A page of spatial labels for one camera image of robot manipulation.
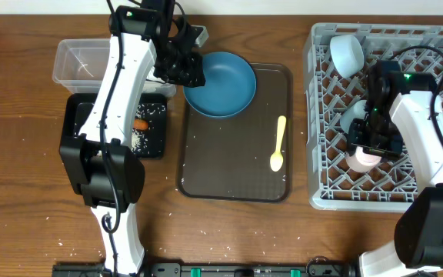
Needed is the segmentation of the light blue cup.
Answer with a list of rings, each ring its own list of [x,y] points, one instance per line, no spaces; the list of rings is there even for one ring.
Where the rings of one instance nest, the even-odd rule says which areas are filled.
[[[340,118],[340,126],[344,133],[348,134],[352,121],[356,118],[364,119],[366,115],[366,100],[357,101],[352,107],[348,108]]]

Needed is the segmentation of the pink cup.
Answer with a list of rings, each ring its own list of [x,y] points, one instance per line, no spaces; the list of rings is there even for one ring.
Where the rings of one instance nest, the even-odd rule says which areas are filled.
[[[357,147],[354,154],[345,156],[349,168],[355,172],[368,172],[381,162],[381,156],[371,155],[364,152],[362,147]]]

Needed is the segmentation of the dark blue plate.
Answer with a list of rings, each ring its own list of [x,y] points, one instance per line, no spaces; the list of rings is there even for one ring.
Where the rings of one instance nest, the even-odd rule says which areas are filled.
[[[230,52],[203,57],[205,84],[184,88],[187,103],[211,118],[229,118],[247,108],[255,97],[257,79],[250,64]]]

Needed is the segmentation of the orange carrot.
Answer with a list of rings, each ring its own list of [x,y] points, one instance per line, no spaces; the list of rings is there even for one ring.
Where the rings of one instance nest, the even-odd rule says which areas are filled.
[[[136,118],[133,122],[133,129],[139,130],[139,131],[145,131],[148,130],[149,124],[141,118]]]

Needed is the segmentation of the light blue bowl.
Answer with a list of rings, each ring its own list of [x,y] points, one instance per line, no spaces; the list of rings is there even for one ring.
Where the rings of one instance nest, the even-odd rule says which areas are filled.
[[[330,41],[331,60],[342,78],[361,71],[365,57],[359,40],[353,35],[335,36]]]

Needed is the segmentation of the pile of white rice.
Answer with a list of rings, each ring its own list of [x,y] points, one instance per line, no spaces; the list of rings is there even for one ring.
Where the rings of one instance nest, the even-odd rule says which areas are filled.
[[[167,106],[164,103],[140,103],[135,115],[144,119],[149,128],[132,129],[132,151],[141,159],[159,159],[165,150]]]

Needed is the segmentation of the yellow plastic spoon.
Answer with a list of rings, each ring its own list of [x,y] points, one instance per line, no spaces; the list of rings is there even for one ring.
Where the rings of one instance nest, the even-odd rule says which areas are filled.
[[[273,172],[277,172],[283,165],[284,158],[281,153],[281,144],[285,133],[287,119],[280,115],[277,122],[275,150],[270,157],[270,168]]]

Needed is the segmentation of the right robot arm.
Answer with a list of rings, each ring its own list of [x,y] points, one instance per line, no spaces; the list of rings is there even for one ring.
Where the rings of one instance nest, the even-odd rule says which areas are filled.
[[[380,60],[367,74],[365,116],[347,131],[349,155],[397,160],[407,152],[418,196],[398,220],[392,242],[361,254],[345,276],[430,275],[443,270],[443,110],[439,82]]]

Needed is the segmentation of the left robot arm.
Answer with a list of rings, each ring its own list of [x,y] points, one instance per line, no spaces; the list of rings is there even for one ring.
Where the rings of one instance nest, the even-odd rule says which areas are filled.
[[[199,49],[206,29],[175,17],[174,1],[111,6],[109,55],[100,89],[74,94],[65,110],[59,154],[75,194],[101,227],[105,262],[66,275],[136,276],[145,250],[136,205],[145,168],[132,151],[138,104],[149,77],[196,88],[205,84]]]

